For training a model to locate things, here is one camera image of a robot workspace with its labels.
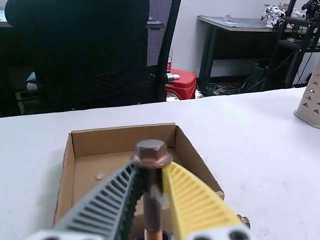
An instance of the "box flap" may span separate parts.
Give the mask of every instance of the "box flap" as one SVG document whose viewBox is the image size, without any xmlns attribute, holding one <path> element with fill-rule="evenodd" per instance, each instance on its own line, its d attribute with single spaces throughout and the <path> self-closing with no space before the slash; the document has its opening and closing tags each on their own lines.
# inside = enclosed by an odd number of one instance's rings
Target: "box flap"
<svg viewBox="0 0 320 240">
<path fill-rule="evenodd" d="M 75 174 L 75 154 L 72 143 L 72 136 L 69 134 L 63 155 L 63 170 L 60 180 L 60 189 L 53 217 L 53 224 L 61 219 L 71 208 L 73 201 Z"/>
<path fill-rule="evenodd" d="M 175 145 L 175 124 L 162 123 L 80 130 L 72 132 L 75 157 L 135 150 L 145 139 L 159 139 L 169 148 Z"/>
</svg>

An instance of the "red container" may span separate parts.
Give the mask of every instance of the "red container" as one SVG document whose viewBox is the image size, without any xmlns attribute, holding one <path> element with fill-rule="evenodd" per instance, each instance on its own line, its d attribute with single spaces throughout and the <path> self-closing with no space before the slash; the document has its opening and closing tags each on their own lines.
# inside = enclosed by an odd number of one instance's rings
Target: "red container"
<svg viewBox="0 0 320 240">
<path fill-rule="evenodd" d="M 180 78 L 166 84 L 166 94 L 171 92 L 178 96 L 180 100 L 194 99 L 197 88 L 196 75 L 193 72 L 171 69 L 172 74 L 179 74 Z"/>
</svg>

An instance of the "white wall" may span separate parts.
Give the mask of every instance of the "white wall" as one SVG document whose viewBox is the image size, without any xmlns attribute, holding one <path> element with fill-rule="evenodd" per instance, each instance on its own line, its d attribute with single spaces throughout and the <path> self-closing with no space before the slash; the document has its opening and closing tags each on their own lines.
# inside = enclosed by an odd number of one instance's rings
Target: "white wall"
<svg viewBox="0 0 320 240">
<path fill-rule="evenodd" d="M 7 3 L 7 0 L 0 0 L 0 9 L 4 8 Z"/>
<path fill-rule="evenodd" d="M 301 9 L 307 1 L 297 0 L 295 7 Z M 181 0 L 172 41 L 173 68 L 199 74 L 206 25 L 197 20 L 198 15 L 223 17 L 229 14 L 235 18 L 260 18 L 264 4 L 277 5 L 279 2 L 288 3 L 289 0 Z M 319 53 L 313 54 L 301 79 L 313 71 L 319 56 Z M 245 75 L 250 72 L 251 64 L 251 60 L 215 60 L 211 76 Z M 303 62 L 301 66 L 300 73 L 304 67 Z"/>
</svg>

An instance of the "white table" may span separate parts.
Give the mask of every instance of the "white table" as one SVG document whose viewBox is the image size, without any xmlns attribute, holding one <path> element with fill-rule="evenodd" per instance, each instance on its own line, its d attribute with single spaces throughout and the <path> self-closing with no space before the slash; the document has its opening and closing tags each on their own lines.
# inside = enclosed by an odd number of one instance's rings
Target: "white table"
<svg viewBox="0 0 320 240">
<path fill-rule="evenodd" d="M 68 133 L 176 122 L 247 216 L 255 239 L 320 235 L 320 130 L 293 115 L 304 89 L 0 118 L 0 236 L 52 225 Z"/>
</svg>

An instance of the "desk leg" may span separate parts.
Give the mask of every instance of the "desk leg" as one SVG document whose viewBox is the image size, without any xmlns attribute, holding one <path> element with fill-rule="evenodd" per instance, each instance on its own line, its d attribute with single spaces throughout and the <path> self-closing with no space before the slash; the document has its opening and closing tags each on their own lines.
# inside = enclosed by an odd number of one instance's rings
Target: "desk leg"
<svg viewBox="0 0 320 240">
<path fill-rule="evenodd" d="M 303 51 L 296 51 L 294 53 L 293 59 L 292 59 L 291 64 L 289 66 L 288 73 L 286 74 L 285 80 L 284 80 L 284 87 L 286 89 L 292 88 L 292 85 L 294 83 L 294 80 L 297 75 L 300 64 L 302 63 L 302 60 L 304 59 L 304 55 L 305 55 L 305 53 Z"/>
<path fill-rule="evenodd" d="M 201 67 L 198 78 L 200 90 L 207 92 L 210 81 L 211 69 L 214 63 L 214 50 L 217 38 L 217 28 L 208 26 L 205 44 L 202 53 Z"/>
</svg>

